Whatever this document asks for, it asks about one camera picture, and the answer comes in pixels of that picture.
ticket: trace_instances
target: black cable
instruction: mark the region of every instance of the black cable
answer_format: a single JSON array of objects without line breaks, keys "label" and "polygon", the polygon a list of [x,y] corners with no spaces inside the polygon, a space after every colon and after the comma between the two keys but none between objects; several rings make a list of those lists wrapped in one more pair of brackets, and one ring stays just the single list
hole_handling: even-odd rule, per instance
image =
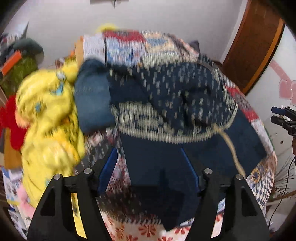
[{"label": "black cable", "polygon": [[281,198],[281,201],[279,202],[279,204],[277,205],[276,209],[274,210],[273,214],[272,214],[271,217],[270,217],[269,224],[268,224],[268,229],[269,229],[269,227],[270,227],[270,222],[271,222],[272,216],[274,215],[274,213],[276,212],[277,208],[278,208],[279,205],[281,204],[281,202],[282,202],[282,200],[283,200],[283,198],[284,198],[284,195],[285,195],[285,193],[286,193],[287,186],[288,186],[288,181],[289,181],[289,171],[290,171],[290,167],[291,167],[291,165],[292,165],[292,163],[293,163],[294,161],[296,161],[296,156],[294,156],[294,158],[293,158],[293,160],[291,161],[290,166],[289,166],[289,168],[288,168],[288,176],[287,176],[287,183],[286,183],[285,191],[284,191],[284,194],[283,194],[283,196],[282,196],[282,198]]}]

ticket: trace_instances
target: patterned blanket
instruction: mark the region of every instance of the patterned blanket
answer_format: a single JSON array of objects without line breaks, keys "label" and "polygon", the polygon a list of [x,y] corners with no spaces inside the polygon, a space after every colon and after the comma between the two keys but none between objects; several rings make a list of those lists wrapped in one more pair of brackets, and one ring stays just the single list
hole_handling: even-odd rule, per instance
[{"label": "patterned blanket", "polygon": [[[106,62],[111,67],[113,65],[123,65],[127,67],[139,66],[149,68],[155,65],[178,62],[198,62],[200,59],[199,54],[181,39],[171,34],[153,31],[105,31],[95,36],[84,36],[83,50],[84,60],[96,58]],[[219,75],[223,75],[217,66],[213,64],[211,67],[219,72]],[[259,162],[246,178],[259,206],[265,214],[265,205],[274,182],[277,157],[263,123],[248,104],[242,92],[228,78],[225,81],[225,89],[236,100],[238,108],[244,113],[258,134],[267,153],[267,156]],[[89,138],[98,140],[98,136],[101,136],[99,132]],[[125,175],[127,178],[122,182],[118,182],[114,178],[115,176],[122,177],[119,175],[120,171],[125,174],[128,173],[124,163],[121,165],[121,168],[122,170],[117,169],[117,172],[113,173],[109,185],[114,187],[115,183],[116,185],[120,183],[120,189],[126,190],[130,183],[128,176]],[[213,237],[220,233],[224,207],[225,200],[222,200],[217,210],[216,223],[212,233]],[[153,222],[148,220],[149,218],[147,219],[145,215],[133,218],[124,216],[122,218],[108,210],[105,210],[105,212],[101,211],[101,213],[113,240],[184,240],[193,221],[193,219],[189,220],[167,232],[160,221]]]}]

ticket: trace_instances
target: wooden door frame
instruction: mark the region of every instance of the wooden door frame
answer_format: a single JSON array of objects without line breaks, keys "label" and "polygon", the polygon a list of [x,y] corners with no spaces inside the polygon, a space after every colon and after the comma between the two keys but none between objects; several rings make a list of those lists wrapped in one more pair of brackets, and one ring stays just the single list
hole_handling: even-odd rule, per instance
[{"label": "wooden door frame", "polygon": [[[244,24],[245,24],[245,21],[246,21],[246,18],[247,18],[247,15],[248,15],[248,12],[250,10],[250,6],[251,6],[251,2],[252,0],[248,0],[247,2],[247,5],[246,5],[246,9],[245,9],[245,12],[244,12],[244,16],[242,18],[242,21],[241,21],[241,24],[239,26],[239,29],[237,31],[237,34],[233,40],[233,43],[226,55],[226,58],[222,64],[222,67],[224,67],[225,65],[227,65],[228,61],[229,61],[229,58],[232,54],[232,52],[234,51],[235,49],[235,46],[236,46],[236,43],[240,37],[240,34],[241,34],[241,31],[244,27]],[[244,87],[242,89],[242,92],[246,95],[250,90],[251,88],[254,86],[254,84],[258,81],[258,79],[261,77],[261,75],[263,74],[264,70],[266,69],[266,67],[268,66],[269,62],[271,61],[274,53],[275,53],[275,50],[279,44],[279,41],[281,39],[281,36],[282,36],[282,33],[283,33],[283,30],[284,30],[284,21],[280,18],[279,19],[279,24],[278,24],[278,27],[277,27],[277,30],[276,30],[276,33],[275,33],[275,36],[274,36],[274,39],[267,51],[267,54],[266,56],[264,57],[262,63],[260,64],[260,66],[258,67],[258,69],[256,70],[255,74],[252,76],[251,80],[248,82],[248,84],[246,85],[246,87]]]},{"label": "wooden door frame", "polygon": [[241,24],[239,26],[239,29],[237,30],[237,34],[235,35],[235,38],[234,38],[234,40],[232,42],[232,45],[231,45],[231,47],[230,47],[230,49],[229,49],[229,51],[228,51],[228,53],[226,55],[226,58],[225,58],[225,60],[222,63],[222,67],[225,66],[228,63],[229,57],[231,56],[232,52],[234,51],[234,48],[235,48],[235,46],[237,44],[237,41],[238,41],[238,39],[240,37],[242,28],[244,27],[244,24],[245,24],[245,21],[246,21],[248,12],[250,10],[251,2],[252,2],[252,0],[248,0],[248,2],[247,2],[246,9],[244,11],[244,16],[242,17]]},{"label": "wooden door frame", "polygon": [[284,21],[280,18],[279,19],[279,25],[276,30],[276,34],[274,35],[274,39],[272,40],[272,43],[262,61],[258,69],[256,70],[255,74],[249,81],[249,83],[246,85],[245,88],[243,88],[242,92],[246,95],[251,88],[255,85],[255,83],[259,80],[265,69],[267,68],[268,64],[270,63],[271,59],[274,56],[274,53],[277,49],[277,46],[279,45],[279,41],[281,40],[281,36],[284,30]]}]

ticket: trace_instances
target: white wall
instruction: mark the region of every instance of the white wall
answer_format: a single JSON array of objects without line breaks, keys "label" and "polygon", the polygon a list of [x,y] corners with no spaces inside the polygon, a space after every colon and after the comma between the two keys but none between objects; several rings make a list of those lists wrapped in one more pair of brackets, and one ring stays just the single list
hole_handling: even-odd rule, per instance
[{"label": "white wall", "polygon": [[[254,88],[247,95],[247,100],[260,116],[271,136],[275,153],[278,157],[277,170],[279,170],[287,159],[294,157],[292,152],[292,136],[289,136],[288,132],[282,127],[270,122],[270,117],[273,115],[271,112],[273,106],[290,106],[296,110],[296,106],[291,105],[290,100],[279,97],[279,82],[284,78],[283,73],[286,73],[285,78],[289,78],[290,81],[296,80],[296,40],[287,27],[284,29],[272,61],[275,61],[281,67],[282,70],[277,71],[278,73],[281,72],[281,74],[277,74],[275,68],[272,67],[273,65],[269,64]],[[296,190],[296,179],[289,179],[287,187],[288,192]],[[272,218],[273,224],[271,227],[274,230],[277,230],[281,226],[294,203],[294,198],[283,200]],[[269,218],[276,206],[277,204],[273,205],[268,212]]]},{"label": "white wall", "polygon": [[233,30],[232,30],[231,36],[229,38],[228,44],[226,45],[226,48],[225,48],[225,50],[224,50],[224,52],[223,52],[223,54],[222,54],[222,56],[220,58],[221,63],[224,62],[224,60],[225,60],[225,58],[226,58],[226,56],[227,56],[227,54],[228,54],[228,52],[230,50],[230,47],[231,47],[231,45],[233,43],[233,40],[235,39],[235,36],[236,36],[237,31],[239,29],[239,26],[240,26],[240,24],[242,22],[242,18],[244,16],[244,12],[246,10],[247,3],[248,3],[248,0],[242,0],[242,4],[241,4],[240,9],[239,9],[239,14],[237,16],[237,21],[236,21],[236,23],[235,23],[235,25],[233,27]]},{"label": "white wall", "polygon": [[121,28],[169,32],[189,42],[199,40],[202,53],[220,60],[237,21],[242,0],[27,0],[6,31],[29,21],[27,36],[44,48],[41,67],[69,54],[80,35],[103,23]]}]

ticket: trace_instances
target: beige string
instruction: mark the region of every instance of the beige string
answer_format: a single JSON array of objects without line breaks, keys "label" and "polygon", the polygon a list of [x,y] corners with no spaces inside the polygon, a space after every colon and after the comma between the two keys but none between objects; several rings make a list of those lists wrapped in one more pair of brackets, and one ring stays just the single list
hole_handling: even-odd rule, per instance
[{"label": "beige string", "polygon": [[233,161],[234,161],[234,165],[235,165],[237,171],[239,172],[240,175],[242,175],[244,177],[244,179],[246,179],[246,172],[244,171],[244,168],[242,167],[242,165],[239,163],[239,161],[237,159],[235,148],[234,148],[234,145],[233,145],[231,139],[229,138],[229,136],[226,134],[225,131],[223,131],[219,126],[217,126],[216,123],[213,124],[213,129],[216,132],[218,132],[220,134],[220,136],[222,136],[222,138],[224,139],[224,141],[228,145],[228,147],[229,147],[229,149],[231,151]]}]

